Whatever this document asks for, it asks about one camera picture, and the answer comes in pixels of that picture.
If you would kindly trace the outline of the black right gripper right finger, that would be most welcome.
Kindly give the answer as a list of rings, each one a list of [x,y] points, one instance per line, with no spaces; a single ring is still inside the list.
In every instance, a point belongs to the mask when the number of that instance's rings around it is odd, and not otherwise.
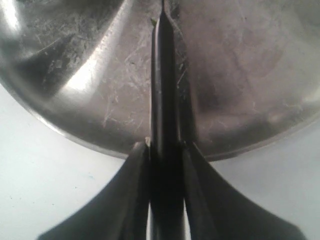
[[[301,230],[249,200],[205,160],[183,148],[185,205],[193,240],[304,240]]]

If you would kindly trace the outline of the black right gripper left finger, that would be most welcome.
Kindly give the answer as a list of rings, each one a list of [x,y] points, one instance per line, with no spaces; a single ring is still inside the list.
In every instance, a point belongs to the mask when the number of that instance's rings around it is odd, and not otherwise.
[[[144,240],[149,208],[149,148],[135,144],[112,180],[40,240]]]

